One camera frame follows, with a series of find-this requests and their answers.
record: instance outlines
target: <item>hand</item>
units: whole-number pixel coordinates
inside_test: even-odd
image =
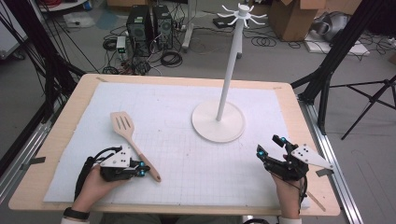
[[[300,181],[285,182],[276,175],[271,174],[276,184],[277,198],[280,203],[282,217],[298,219],[300,218]]]
[[[100,165],[95,165],[85,179],[81,193],[74,201],[72,209],[79,212],[89,212],[97,201],[127,181],[107,182],[100,175]]]

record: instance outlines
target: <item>black tripod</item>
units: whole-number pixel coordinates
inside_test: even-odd
[[[358,119],[355,121],[355,123],[353,123],[353,125],[349,128],[349,130],[346,132],[346,134],[344,134],[344,136],[341,138],[342,140],[344,140],[347,135],[352,131],[353,128],[355,128],[355,126],[359,123],[359,121],[361,121],[361,119],[363,118],[363,116],[369,111],[369,109],[375,104],[375,103],[380,103],[381,105],[385,105],[387,107],[390,107],[394,110],[396,110],[396,90],[395,90],[395,83],[396,81],[396,75],[391,78],[390,80],[383,80],[383,81],[374,81],[374,82],[361,82],[361,83],[353,83],[353,84],[346,84],[346,85],[338,85],[338,86],[330,86],[330,88],[337,88],[337,87],[348,87],[350,89],[352,89],[353,91],[356,91],[357,93],[367,97],[369,99],[369,105],[367,106],[366,109],[364,109],[364,111],[361,113],[361,115],[358,117]],[[370,85],[370,84],[379,84],[379,83],[383,83],[384,86],[379,89],[379,91],[377,91],[374,95],[369,95],[363,91],[360,91],[356,88],[354,88],[354,86],[362,86],[362,85]],[[393,103],[394,105],[390,105],[387,104],[381,100],[379,100],[379,97],[381,97],[381,95],[389,88],[392,88],[392,93],[393,93]]]

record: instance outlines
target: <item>wooden spatula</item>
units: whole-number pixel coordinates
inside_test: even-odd
[[[131,117],[125,112],[114,112],[110,114],[111,122],[113,123],[114,132],[124,137],[129,144],[131,144],[134,151],[139,156],[140,160],[143,161],[147,166],[150,167],[149,173],[154,177],[157,182],[161,182],[161,177],[154,166],[149,162],[146,156],[140,151],[139,147],[134,143],[132,134],[134,133],[134,124],[132,123]]]

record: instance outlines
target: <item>wrist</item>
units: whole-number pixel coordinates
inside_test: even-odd
[[[70,220],[74,221],[86,221],[88,217],[90,216],[90,213],[87,212],[81,212],[72,209],[71,207],[68,207],[64,210],[64,217]]]
[[[299,206],[292,203],[282,204],[280,208],[282,217],[296,219],[300,218]]]
[[[279,217],[279,224],[302,224],[303,221],[300,218],[287,218]]]
[[[81,199],[82,196],[78,196],[76,200],[73,202],[72,209],[74,211],[89,213],[91,211],[91,207],[93,203],[90,203],[88,199]]]

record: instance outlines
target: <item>white mug tree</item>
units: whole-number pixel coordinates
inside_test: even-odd
[[[198,134],[212,142],[226,143],[231,142],[241,136],[245,130],[245,118],[242,111],[229,102],[226,102],[228,89],[230,88],[233,68],[236,58],[242,54],[242,32],[244,26],[248,28],[247,20],[251,20],[259,25],[265,23],[256,22],[252,18],[263,18],[266,15],[255,16],[249,12],[254,8],[238,4],[238,10],[232,11],[230,15],[221,15],[220,17],[235,16],[235,19],[229,25],[235,25],[233,32],[233,43],[231,46],[230,58],[227,64],[227,71],[224,78],[220,101],[207,101],[198,105],[192,113],[192,125]]]

